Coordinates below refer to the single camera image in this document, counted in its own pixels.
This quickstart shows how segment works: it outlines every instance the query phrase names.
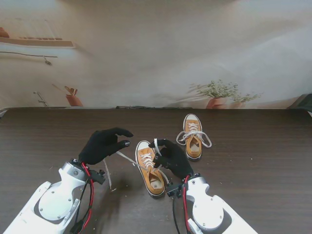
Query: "green plant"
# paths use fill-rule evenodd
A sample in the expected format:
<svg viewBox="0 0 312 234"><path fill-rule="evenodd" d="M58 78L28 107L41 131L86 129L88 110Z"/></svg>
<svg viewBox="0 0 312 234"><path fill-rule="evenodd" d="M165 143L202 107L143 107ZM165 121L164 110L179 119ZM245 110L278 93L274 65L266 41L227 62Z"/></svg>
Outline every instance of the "green plant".
<svg viewBox="0 0 312 234"><path fill-rule="evenodd" d="M251 101L254 100L256 98L260 98L262 94L246 94L246 96L242 97L241 93L240 94L236 94L232 97L233 101L238 101L238 102L247 102L247 101Z"/></svg>
<svg viewBox="0 0 312 234"><path fill-rule="evenodd" d="M198 90L197 92L211 98L234 97L235 95L237 95L238 91L237 84L233 84L232 82L225 84L220 79L217 82L212 80L210 84L202 86L199 85L197 87L198 89L206 88L204 90Z"/></svg>

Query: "shoe sole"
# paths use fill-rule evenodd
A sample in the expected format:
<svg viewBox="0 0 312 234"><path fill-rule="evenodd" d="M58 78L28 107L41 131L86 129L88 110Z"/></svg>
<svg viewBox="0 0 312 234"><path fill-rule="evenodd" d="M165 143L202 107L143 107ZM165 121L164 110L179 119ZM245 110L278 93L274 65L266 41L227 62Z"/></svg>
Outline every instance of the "shoe sole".
<svg viewBox="0 0 312 234"><path fill-rule="evenodd" d="M137 144L137 146L136 146L136 163L137 163L137 164L138 164L138 160L137 160L137 149L138 149L138 146L139 146L139 144L140 144L141 142L147 142L148 144L150 144L150 143L149 143L148 141L146 141L146 140L142 140L142 141L140 141L140 142ZM142 169L141 169L139 166L137 166L137 168L138 168L138 170L140 171L141 176L142 176L142 178L143 178L143 180L144 180L144 184L145 184L145 187L146 187L146 190L147 190L148 194L149 194L152 198L160 198L161 196L163 196L164 193L165 193L165 187L164 187L164 190L163 190L160 194L158 194L158 195L155 195L155 194L151 193L151 192L149 191L149 189L147 188L146 181L145 181L144 176L143 176L143 173L142 173Z"/></svg>
<svg viewBox="0 0 312 234"><path fill-rule="evenodd" d="M185 131L185 121L186 121L187 116L189 116L189 115L194 115L194 114L187 114L186 117L184 118L184 121L183 121L183 131ZM203 131L203 128L202 128L202 126L201 126L201 122L200 122L199 118L198 118L197 116L196 116L196 118L198 119L198 122L199 122L199 124L200 124L200 130ZM186 145L185 145L185 153L186 153L186 157L187 157L190 161L193 161L193 162L194 162L194 161L198 161L198 160L200 159L201 154L202 154L202 150L201 150L200 155L199 155L198 157L191 157L191 156L189 156L189 154L187 153Z"/></svg>

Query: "orange sneaker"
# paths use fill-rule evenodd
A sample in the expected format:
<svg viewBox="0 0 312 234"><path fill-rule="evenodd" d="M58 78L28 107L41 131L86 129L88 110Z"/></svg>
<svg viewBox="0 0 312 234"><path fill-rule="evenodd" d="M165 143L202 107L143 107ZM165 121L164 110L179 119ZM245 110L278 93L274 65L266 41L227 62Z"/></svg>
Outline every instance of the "orange sneaker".
<svg viewBox="0 0 312 234"><path fill-rule="evenodd" d="M151 197L157 198L164 194L165 183L161 176L159 169L154 169L153 159L155 157L155 152L148 145L150 143L146 140L140 141L136 147L136 162L146 168L140 170L146 189Z"/></svg>
<svg viewBox="0 0 312 234"><path fill-rule="evenodd" d="M207 145L204 142L204 139L202 136L205 136L206 139L209 142L209 145ZM186 156L189 160L199 160L202 153L202 145L204 145L207 148L210 148L212 146L212 143L207 136L202 131L202 126L200 123L199 118L194 114L188 114L183 122L183 131L179 133L176 137L177 143L180 145L186 145Z"/></svg>

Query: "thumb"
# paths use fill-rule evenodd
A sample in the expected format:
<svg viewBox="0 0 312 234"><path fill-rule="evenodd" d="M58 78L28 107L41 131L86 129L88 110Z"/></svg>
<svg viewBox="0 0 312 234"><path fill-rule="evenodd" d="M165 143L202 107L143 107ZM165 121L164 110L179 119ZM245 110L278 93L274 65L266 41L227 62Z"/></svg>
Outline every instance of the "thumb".
<svg viewBox="0 0 312 234"><path fill-rule="evenodd" d="M159 154L156 154L153 162L155 163L154 168L159 167L160 165L162 165L164 168L170 168L170 161L168 158L166 157L162 157Z"/></svg>
<svg viewBox="0 0 312 234"><path fill-rule="evenodd" d="M123 148L126 148L130 146L130 141L128 140L122 140L120 142L117 142L115 144L112 144L110 146L107 146L107 155L112 155L116 153L118 150L121 150Z"/></svg>

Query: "wooden table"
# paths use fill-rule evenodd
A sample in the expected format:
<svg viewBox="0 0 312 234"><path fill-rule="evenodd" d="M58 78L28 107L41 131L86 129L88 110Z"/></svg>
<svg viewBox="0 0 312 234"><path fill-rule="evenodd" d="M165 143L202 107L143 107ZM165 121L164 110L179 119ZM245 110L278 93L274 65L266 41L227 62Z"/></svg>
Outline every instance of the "wooden table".
<svg viewBox="0 0 312 234"><path fill-rule="evenodd" d="M59 181L58 169L78 157L93 131L114 126L132 131L132 145L122 151L134 159L140 140L174 141L188 113L200 118L213 142L199 162L191 162L210 184L210 195L223 198L259 234L311 233L312 118L307 112L43 108L12 109L0 120L0 232L40 184ZM120 156L107 163L116 190L111 192L107 182L96 185L85 233L176 233L171 198L151 198L137 167ZM184 232L181 207L179 200L177 218Z"/></svg>

